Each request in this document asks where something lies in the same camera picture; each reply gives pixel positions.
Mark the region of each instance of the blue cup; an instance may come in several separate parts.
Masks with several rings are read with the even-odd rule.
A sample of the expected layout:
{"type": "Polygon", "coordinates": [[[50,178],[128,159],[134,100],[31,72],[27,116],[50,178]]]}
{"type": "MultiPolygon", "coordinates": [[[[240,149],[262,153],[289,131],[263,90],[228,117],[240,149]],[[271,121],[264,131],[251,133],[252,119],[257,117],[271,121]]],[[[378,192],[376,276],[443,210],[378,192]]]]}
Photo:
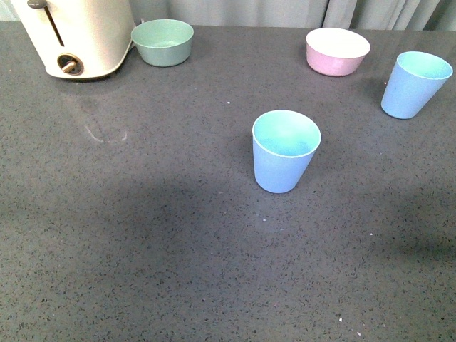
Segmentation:
{"type": "Polygon", "coordinates": [[[382,109],[398,119],[413,118],[453,74],[451,65],[425,52],[400,54],[382,99],[382,109]]]}
{"type": "Polygon", "coordinates": [[[296,186],[321,142],[315,122],[290,110],[261,115],[252,135],[256,182],[277,194],[296,186]]]}

